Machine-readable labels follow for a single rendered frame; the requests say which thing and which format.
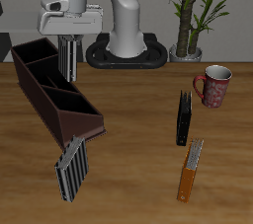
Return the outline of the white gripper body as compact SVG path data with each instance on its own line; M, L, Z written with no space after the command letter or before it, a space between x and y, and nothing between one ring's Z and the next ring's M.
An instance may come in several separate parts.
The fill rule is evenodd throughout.
M103 9L99 5L87 5L80 17L67 17L63 12L41 9L38 31L45 36L89 35L102 31Z

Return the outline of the striped grey book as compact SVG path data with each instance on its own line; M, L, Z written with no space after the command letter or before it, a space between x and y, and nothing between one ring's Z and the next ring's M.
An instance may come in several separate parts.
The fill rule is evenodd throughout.
M61 198L72 202L89 171L85 138L73 136L54 169Z
M67 82L76 80L77 36L58 37L58 70Z

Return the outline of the dark brown desk caddy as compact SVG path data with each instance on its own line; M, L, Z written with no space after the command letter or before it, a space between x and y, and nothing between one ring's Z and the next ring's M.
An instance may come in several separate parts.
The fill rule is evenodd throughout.
M106 133L102 114L58 70L58 50L47 38L11 48L19 86L59 147L72 136L90 141Z

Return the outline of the black book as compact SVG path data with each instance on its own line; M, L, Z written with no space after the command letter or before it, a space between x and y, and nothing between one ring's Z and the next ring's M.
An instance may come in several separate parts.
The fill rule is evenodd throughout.
M192 93L181 93L177 117L176 144L185 146L192 116Z

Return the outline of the orange book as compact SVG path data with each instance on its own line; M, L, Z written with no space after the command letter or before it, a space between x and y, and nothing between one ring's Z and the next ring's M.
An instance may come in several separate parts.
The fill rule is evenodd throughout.
M177 199L188 203L191 195L196 171L200 161L204 141L192 138L182 167Z

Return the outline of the green pot plant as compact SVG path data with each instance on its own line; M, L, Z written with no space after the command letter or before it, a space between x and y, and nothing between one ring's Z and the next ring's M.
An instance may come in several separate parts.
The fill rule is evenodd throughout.
M203 31L211 31L209 24L215 19L227 16L222 12L226 0L220 1L213 9L213 0L179 0L174 2L177 10L175 15L179 18L179 32L177 43L169 49L171 62L200 62L202 50L197 47L199 35Z

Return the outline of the red patterned mug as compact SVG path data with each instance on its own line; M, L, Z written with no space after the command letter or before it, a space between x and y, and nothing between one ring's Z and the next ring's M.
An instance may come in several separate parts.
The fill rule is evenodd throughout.
M228 68L211 65L206 68L205 75L199 75L194 78L193 87L202 99L204 106L209 109L216 109L221 106L231 77L232 73ZM204 82L202 92L197 88L197 82L199 80Z

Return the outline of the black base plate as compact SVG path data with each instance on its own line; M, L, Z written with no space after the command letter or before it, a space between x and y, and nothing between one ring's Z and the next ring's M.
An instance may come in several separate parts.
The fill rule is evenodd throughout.
M155 69L162 67L168 59L167 49L157 41L153 33L143 34L147 50L133 58L120 58L106 50L109 34L101 33L86 50L86 61L98 69Z

